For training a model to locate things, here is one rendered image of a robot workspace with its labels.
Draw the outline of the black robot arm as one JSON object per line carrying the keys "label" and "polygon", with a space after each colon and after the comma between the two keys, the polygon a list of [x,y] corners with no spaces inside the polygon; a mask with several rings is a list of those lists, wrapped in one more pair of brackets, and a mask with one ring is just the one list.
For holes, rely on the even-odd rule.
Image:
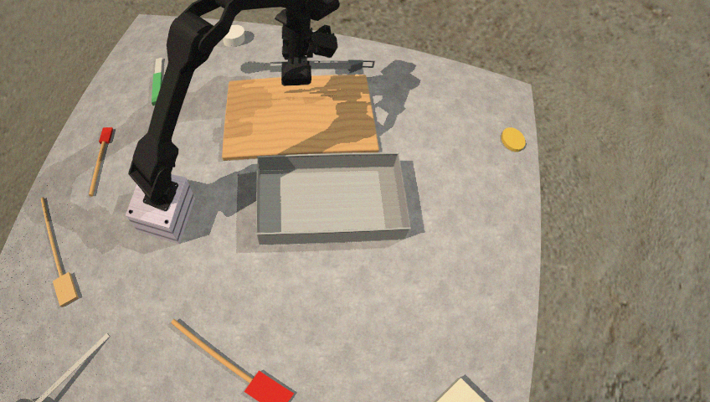
{"label": "black robot arm", "polygon": [[[145,194],[144,204],[167,211],[177,193],[178,183],[172,182],[171,171],[176,167],[178,147],[172,143],[172,134],[193,72],[229,33],[234,17],[241,10],[286,8],[275,17],[283,23],[283,32],[300,37],[310,31],[307,58],[313,58],[313,54],[331,58],[338,48],[337,37],[328,25],[312,32],[311,19],[323,19],[339,9],[339,3],[339,0],[197,0],[172,21],[167,38],[167,69],[148,133],[138,141],[128,173]],[[200,18],[219,7],[224,11],[214,26]]]}

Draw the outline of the light wooden board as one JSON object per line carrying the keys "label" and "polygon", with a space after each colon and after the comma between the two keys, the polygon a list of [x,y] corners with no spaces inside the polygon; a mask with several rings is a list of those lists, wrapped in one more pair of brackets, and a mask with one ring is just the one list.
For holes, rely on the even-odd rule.
{"label": "light wooden board", "polygon": [[485,402],[474,389],[459,378],[434,402]]}

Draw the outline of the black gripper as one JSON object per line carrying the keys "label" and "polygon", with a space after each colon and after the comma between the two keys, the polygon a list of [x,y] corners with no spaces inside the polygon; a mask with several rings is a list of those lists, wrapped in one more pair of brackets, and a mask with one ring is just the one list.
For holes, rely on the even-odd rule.
{"label": "black gripper", "polygon": [[282,31],[282,54],[288,62],[281,62],[281,84],[309,85],[311,83],[311,66],[307,61],[307,50],[310,43],[310,31],[300,37],[291,37]]}

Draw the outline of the orange wooden board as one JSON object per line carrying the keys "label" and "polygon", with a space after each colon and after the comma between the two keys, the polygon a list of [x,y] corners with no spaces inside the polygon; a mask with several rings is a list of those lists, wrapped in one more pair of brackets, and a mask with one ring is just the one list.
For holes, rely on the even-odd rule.
{"label": "orange wooden board", "polygon": [[366,75],[229,82],[223,161],[341,152],[379,152]]}

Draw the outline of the yellow flat disc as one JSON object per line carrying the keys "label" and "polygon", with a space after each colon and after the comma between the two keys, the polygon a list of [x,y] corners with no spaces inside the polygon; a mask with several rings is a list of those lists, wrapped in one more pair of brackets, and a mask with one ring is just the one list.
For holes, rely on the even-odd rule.
{"label": "yellow flat disc", "polygon": [[520,152],[525,147],[525,138],[516,128],[506,128],[502,133],[504,146],[512,152]]}

